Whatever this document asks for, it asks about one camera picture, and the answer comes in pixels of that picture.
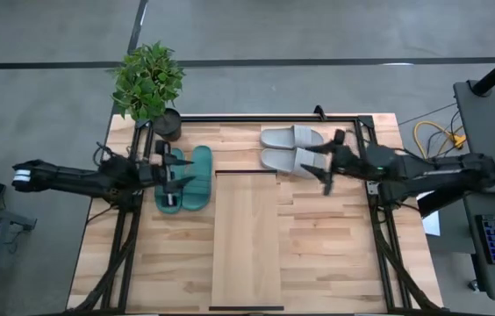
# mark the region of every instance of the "white slide sandal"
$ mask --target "white slide sandal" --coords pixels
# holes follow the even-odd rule
[[[323,154],[316,154],[302,148],[294,150],[263,149],[262,151],[262,165],[265,168],[308,179],[314,178],[313,174],[300,166],[301,164],[325,168],[326,157]]]
[[[294,149],[321,145],[324,138],[308,126],[293,125],[291,128],[266,129],[262,131],[261,142],[265,147]]]

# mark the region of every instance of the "green slide sandal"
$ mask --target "green slide sandal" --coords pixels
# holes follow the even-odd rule
[[[212,186],[212,151],[207,146],[197,146],[191,155],[193,164],[185,172],[195,179],[183,187],[182,207],[189,211],[198,211],[209,204]]]
[[[179,148],[171,149],[171,154],[174,155],[177,159],[181,159],[181,160],[183,160],[185,157],[183,151]],[[169,168],[174,173],[175,179],[183,178],[183,174],[185,173],[185,166],[172,165]],[[175,214],[179,212],[182,203],[182,193],[176,192],[173,195],[176,197],[176,204],[172,206],[168,206],[168,201],[167,201],[168,195],[163,193],[162,186],[157,185],[154,188],[154,200],[156,201],[156,207],[158,207],[158,210],[160,210],[160,212],[166,214]]]

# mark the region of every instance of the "wooden surface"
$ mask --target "wooden surface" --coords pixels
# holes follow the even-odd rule
[[[378,142],[402,147],[395,115],[373,117]],[[349,123],[305,125],[312,126],[325,140],[333,138],[336,128],[353,128]],[[188,123],[183,124],[182,138],[172,145],[181,148],[186,157],[197,145],[209,146],[213,170],[261,169],[261,130],[286,126]],[[107,145],[126,155],[132,136],[133,122],[114,117]],[[347,134],[346,142],[356,152],[353,134]],[[318,180],[277,177],[284,312],[385,312],[364,184],[345,176],[334,181],[331,196],[324,197]],[[166,215],[156,209],[153,190],[145,192],[127,312],[208,312],[215,198],[213,191],[211,202],[201,211]],[[90,216],[106,206],[94,200]],[[116,217],[116,211],[108,212],[86,228],[68,306],[79,304],[104,273]],[[429,298],[441,305],[419,214],[404,207],[394,212],[394,219],[405,267]],[[391,280],[398,298],[393,270]]]
[[[280,306],[276,175],[216,177],[212,306]]]

